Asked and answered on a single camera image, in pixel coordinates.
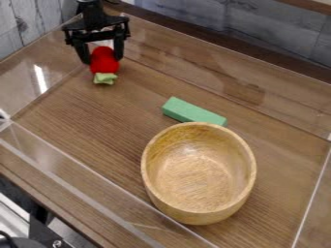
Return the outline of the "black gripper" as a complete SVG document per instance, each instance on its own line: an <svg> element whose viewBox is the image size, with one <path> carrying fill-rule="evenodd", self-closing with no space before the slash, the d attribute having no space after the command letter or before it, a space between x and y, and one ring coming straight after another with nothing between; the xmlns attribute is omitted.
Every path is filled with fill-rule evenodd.
<svg viewBox="0 0 331 248"><path fill-rule="evenodd" d="M124 39L131 36L130 18L108 15L96 21L82 18L62 27L64 41L72 45L82 62L91 64L91 52L87 43L114 39L114 56L123 58Z"/></svg>

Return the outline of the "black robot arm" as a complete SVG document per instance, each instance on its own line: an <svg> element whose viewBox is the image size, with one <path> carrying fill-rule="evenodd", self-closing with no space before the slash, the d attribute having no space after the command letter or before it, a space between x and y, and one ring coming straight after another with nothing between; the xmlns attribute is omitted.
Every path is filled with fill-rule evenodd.
<svg viewBox="0 0 331 248"><path fill-rule="evenodd" d="M130 18L108 15L102 0L76 0L82 18L62 27L64 42L75 48L80 61L91 64L91 42L112 40L115 60L124 56L124 42L131 37Z"/></svg>

